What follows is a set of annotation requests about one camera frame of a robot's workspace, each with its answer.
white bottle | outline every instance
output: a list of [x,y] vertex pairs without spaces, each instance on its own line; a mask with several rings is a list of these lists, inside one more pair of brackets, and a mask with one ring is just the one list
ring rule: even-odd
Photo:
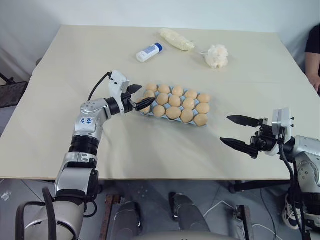
[[155,43],[151,46],[148,46],[146,49],[142,50],[141,52],[138,52],[136,54],[136,59],[138,59],[139,62],[143,63],[147,61],[149,58],[152,58],[157,53],[160,53],[162,51],[162,46],[159,43]]

black sleeve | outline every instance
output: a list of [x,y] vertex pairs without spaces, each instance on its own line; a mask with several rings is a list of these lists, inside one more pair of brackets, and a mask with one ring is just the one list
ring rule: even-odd
[[305,51],[307,53],[320,54],[320,24],[310,31]]

blue bottle cap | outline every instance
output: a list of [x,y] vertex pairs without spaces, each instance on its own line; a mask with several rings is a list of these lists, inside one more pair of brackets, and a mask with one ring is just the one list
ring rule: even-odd
[[154,45],[156,45],[158,48],[159,48],[159,52],[161,52],[162,51],[162,46],[160,45],[160,43],[155,43]]

brown egg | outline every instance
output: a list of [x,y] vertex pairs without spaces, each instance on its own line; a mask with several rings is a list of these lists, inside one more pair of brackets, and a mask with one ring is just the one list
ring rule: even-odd
[[184,96],[185,96],[186,98],[196,99],[197,96],[198,96],[198,93],[197,93],[195,90],[188,90],[188,91],[184,94]]
[[208,103],[208,102],[210,102],[211,97],[207,93],[201,93],[201,94],[199,94],[197,99],[199,100],[200,103]]
[[139,97],[137,100],[136,100],[136,103],[140,103],[142,100],[144,99],[144,97]]
[[160,93],[169,94],[170,93],[170,87],[168,85],[166,85],[166,84],[162,84],[162,85],[159,86],[158,91]]
[[198,111],[200,114],[207,114],[210,111],[210,106],[208,103],[199,103],[196,107],[195,110]]
[[195,100],[193,100],[192,98],[186,98],[183,101],[182,107],[184,107],[185,109],[194,109],[195,108]]
[[148,113],[150,113],[150,109],[151,109],[151,107],[150,107],[150,106],[147,106],[146,108],[141,109],[140,112],[141,112],[141,113],[144,113],[144,114],[148,114]]
[[208,117],[205,114],[198,114],[197,116],[194,117],[193,121],[198,127],[201,127],[207,124]]
[[145,89],[150,90],[152,92],[158,91],[158,86],[155,83],[148,83],[145,87]]
[[145,93],[144,93],[144,97],[145,98],[154,98],[156,95],[153,91],[151,90],[147,90]]
[[194,112],[191,109],[186,108],[182,111],[180,118],[183,123],[189,123],[194,118]]
[[172,106],[172,107],[180,107],[181,106],[181,99],[180,97],[176,96],[176,95],[172,95],[170,98],[169,98],[169,104]]
[[157,97],[156,97],[156,102],[159,105],[165,105],[169,100],[169,96],[166,93],[160,93]]
[[165,115],[165,112],[166,112],[166,109],[161,105],[157,105],[153,108],[153,114],[158,118]]
[[182,86],[175,86],[172,89],[172,95],[177,95],[178,97],[181,97],[184,94],[184,89]]
[[166,116],[171,119],[177,119],[181,115],[181,110],[178,107],[171,106],[165,111]]

white sticker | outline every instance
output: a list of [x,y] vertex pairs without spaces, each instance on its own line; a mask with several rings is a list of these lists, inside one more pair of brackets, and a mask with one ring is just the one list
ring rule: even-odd
[[80,125],[91,126],[94,120],[91,117],[81,117],[80,118]]

